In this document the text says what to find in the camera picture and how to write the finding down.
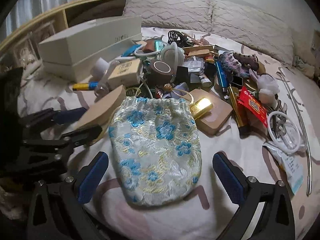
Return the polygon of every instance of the bed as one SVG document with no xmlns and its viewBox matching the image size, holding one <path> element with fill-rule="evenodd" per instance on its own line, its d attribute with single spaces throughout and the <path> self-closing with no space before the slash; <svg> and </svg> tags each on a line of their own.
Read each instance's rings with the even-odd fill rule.
<svg viewBox="0 0 320 240">
<path fill-rule="evenodd" d="M 163 37 L 167 41 L 170 29 L 143 27 L 144 38 Z M 264 63 L 267 73 L 276 77 L 276 71 L 282 69 L 285 75 L 289 70 L 276 59 L 254 51 L 236 41 L 207 32 L 186 30 L 186 33 L 200 39 L 205 37 L 211 44 L 244 54 L 255 53 Z M 307 160 L 299 156 L 303 164 L 304 181 L 295 196 L 292 197 L 292 208 L 295 220 L 296 239 L 301 240 L 308 232 L 320 212 L 320 145 L 315 135 L 311 119 L 304 107 L 303 100 L 287 80 L 299 103 L 310 141 L 313 169 L 312 194 L 307 197 Z M 282 81 L 278 80 L 279 98 L 288 105 L 288 115 L 298 123 L 291 100 L 288 98 Z M 72 91 L 71 84 L 58 77 L 49 75 L 40 68 L 32 79 L 21 89 L 18 98 L 18 112 L 25 116 L 42 109 L 53 107 L 56 110 L 86 107 L 94 103 L 93 91 Z M 130 239 L 215 239 L 228 224 L 238 206 L 231 203 L 218 177 L 212 168 L 212 156 L 218 151 L 226 153 L 234 165 L 240 167 L 246 176 L 255 176 L 260 182 L 274 184 L 277 180 L 287 181 L 268 150 L 262 147 L 267 139 L 267 131 L 261 123 L 250 116 L 253 132 L 246 139 L 239 138 L 235 120 L 230 117 L 214 137 L 208 137 L 199 131 L 202 172 L 193 191 L 175 203 L 158 208 L 143 208 L 128 204 L 124 198 L 121 182 L 110 162 L 109 168 L 102 178 L 92 200 L 85 205 L 87 211 L 98 221 L 112 230 Z M 63 132 L 73 130 L 74 125 L 67 128 L 53 127 L 46 130 L 44 138 L 57 138 Z M 87 165 L 94 156 L 104 151 L 112 160 L 113 152 L 108 133 L 90 148 L 78 147 L 68 162 L 69 170 L 79 170 Z M 245 239 L 254 230 L 259 219 L 263 203 L 258 206 Z"/>
</svg>

